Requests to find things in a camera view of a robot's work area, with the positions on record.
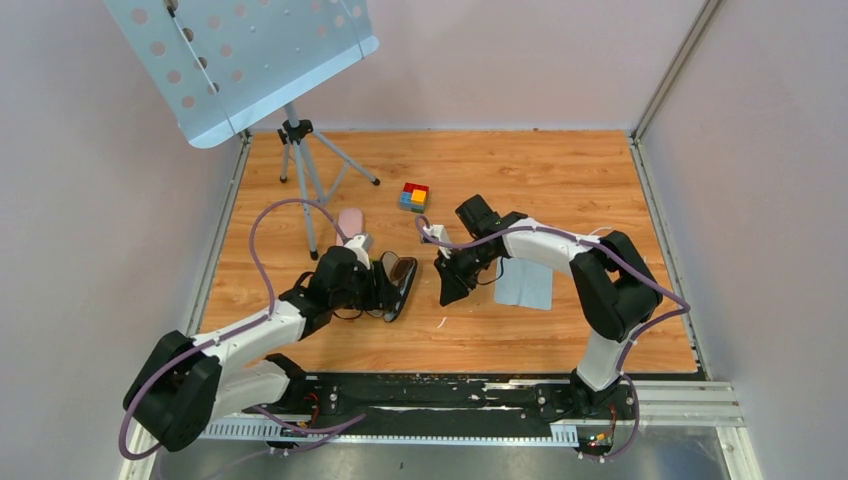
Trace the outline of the brown frame sunglasses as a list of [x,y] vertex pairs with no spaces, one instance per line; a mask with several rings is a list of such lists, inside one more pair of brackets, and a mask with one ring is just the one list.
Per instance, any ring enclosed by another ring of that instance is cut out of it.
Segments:
[[404,280],[410,269],[414,266],[414,260],[407,257],[399,257],[392,264],[386,263],[386,272],[392,283],[400,283]]

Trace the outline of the black glasses case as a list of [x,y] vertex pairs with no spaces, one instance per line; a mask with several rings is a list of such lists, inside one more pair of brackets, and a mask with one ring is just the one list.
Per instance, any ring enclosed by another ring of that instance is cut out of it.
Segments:
[[418,268],[418,261],[417,261],[416,258],[410,257],[410,256],[399,256],[395,252],[392,252],[392,251],[385,251],[381,255],[379,260],[384,261],[385,266],[386,266],[386,263],[392,264],[399,257],[407,257],[407,258],[413,259],[414,260],[414,266],[408,272],[407,277],[404,280],[402,280],[400,283],[392,283],[391,282],[392,284],[394,284],[396,286],[396,288],[398,290],[397,315],[382,315],[383,320],[387,323],[394,322],[395,320],[398,319],[398,317],[402,313],[403,308],[406,304],[406,301],[408,300],[408,298],[410,296],[412,284],[413,284],[413,281],[415,279],[415,276],[416,276],[416,273],[417,273],[417,268]]

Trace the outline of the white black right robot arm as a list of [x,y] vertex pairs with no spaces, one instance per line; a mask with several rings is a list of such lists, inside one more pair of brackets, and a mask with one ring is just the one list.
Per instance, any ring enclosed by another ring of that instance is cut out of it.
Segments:
[[574,371],[571,403],[584,417],[601,414],[611,403],[609,387],[619,381],[626,342],[663,299],[630,238],[616,230],[580,235],[517,211],[501,216],[480,195],[462,203],[456,214],[472,238],[469,243],[453,244],[444,226],[423,216],[415,220],[423,240],[439,248],[434,265],[441,279],[440,304],[466,298],[480,271],[498,259],[526,260],[569,275],[590,327]]

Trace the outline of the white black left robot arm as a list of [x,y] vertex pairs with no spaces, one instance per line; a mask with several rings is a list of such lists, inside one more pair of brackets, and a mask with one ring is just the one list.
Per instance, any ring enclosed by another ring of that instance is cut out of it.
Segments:
[[417,273],[413,257],[387,251],[372,260],[359,248],[333,246],[271,307],[196,337],[171,331],[160,338],[123,400],[136,421],[176,452],[222,417],[273,404],[283,413],[306,400],[305,371],[277,348],[306,339],[339,310],[386,322],[402,311]]

